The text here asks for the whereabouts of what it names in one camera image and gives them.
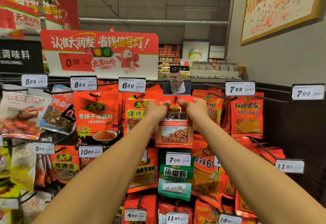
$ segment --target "right arm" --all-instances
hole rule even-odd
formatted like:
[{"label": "right arm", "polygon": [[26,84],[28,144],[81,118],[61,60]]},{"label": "right arm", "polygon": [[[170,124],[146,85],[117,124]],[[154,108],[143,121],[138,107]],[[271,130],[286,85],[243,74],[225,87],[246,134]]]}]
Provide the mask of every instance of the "right arm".
[{"label": "right arm", "polygon": [[263,224],[324,224],[326,209],[275,166],[214,123],[206,101],[180,100],[239,194]]}]

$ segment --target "red price box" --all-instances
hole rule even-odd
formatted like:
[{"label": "red price box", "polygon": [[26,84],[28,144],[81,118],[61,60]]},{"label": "red price box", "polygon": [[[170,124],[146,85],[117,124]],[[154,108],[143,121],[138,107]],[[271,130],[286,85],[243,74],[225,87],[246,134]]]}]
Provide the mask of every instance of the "red price box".
[{"label": "red price box", "polygon": [[92,54],[85,53],[59,53],[60,63],[64,71],[95,72],[92,69]]}]

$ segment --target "forearm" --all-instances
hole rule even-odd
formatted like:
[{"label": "forearm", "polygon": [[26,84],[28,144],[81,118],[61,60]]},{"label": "forearm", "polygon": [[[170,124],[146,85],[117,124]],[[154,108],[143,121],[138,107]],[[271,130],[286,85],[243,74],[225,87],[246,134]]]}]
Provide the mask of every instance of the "forearm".
[{"label": "forearm", "polygon": [[236,189],[263,224],[324,223],[326,210],[290,177],[239,144],[209,117],[196,123]]},{"label": "forearm", "polygon": [[76,175],[34,224],[111,223],[154,127],[155,123],[143,118],[125,137]]}]

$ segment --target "crooked price tag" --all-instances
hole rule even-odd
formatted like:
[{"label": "crooked price tag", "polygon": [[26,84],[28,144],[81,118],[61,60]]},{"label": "crooked price tag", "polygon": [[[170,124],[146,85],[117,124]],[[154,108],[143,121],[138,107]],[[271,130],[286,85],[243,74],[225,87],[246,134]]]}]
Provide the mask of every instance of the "crooked price tag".
[{"label": "crooked price tag", "polygon": [[170,73],[168,78],[171,84],[171,90],[173,94],[180,94],[185,92],[185,84],[181,73]]},{"label": "crooked price tag", "polygon": [[119,78],[118,89],[120,92],[145,92],[146,91],[146,79]]},{"label": "crooked price tag", "polygon": [[167,212],[166,224],[188,224],[189,214],[182,212]]},{"label": "crooked price tag", "polygon": [[218,224],[241,224],[242,218],[231,214],[220,214],[218,218]]},{"label": "crooked price tag", "polygon": [[216,156],[214,156],[214,166],[216,167],[222,167],[220,161]]},{"label": "crooked price tag", "polygon": [[102,146],[80,146],[78,148],[80,158],[96,158],[103,154]]},{"label": "crooked price tag", "polygon": [[188,153],[167,153],[166,154],[166,165],[174,166],[190,166],[191,165],[191,154]]},{"label": "crooked price tag", "polygon": [[228,81],[225,83],[226,96],[254,96],[254,81]]},{"label": "crooked price tag", "polygon": [[145,149],[144,154],[143,154],[143,156],[141,157],[141,160],[142,160],[142,161],[146,161],[146,160],[147,160],[147,149]]},{"label": "crooked price tag", "polygon": [[324,97],[325,84],[292,86],[292,100],[321,100]]},{"label": "crooked price tag", "polygon": [[33,153],[55,154],[55,145],[49,142],[33,142]]},{"label": "crooked price tag", "polygon": [[303,160],[278,159],[275,167],[284,173],[304,173]]},{"label": "crooked price tag", "polygon": [[71,90],[73,91],[95,91],[97,90],[96,76],[71,76]]},{"label": "crooked price tag", "polygon": [[17,198],[0,198],[1,209],[19,209],[19,201]]},{"label": "crooked price tag", "polygon": [[124,220],[146,221],[146,209],[125,209]]},{"label": "crooked price tag", "polygon": [[46,88],[48,86],[48,76],[46,74],[23,74],[22,87],[26,88]]}]

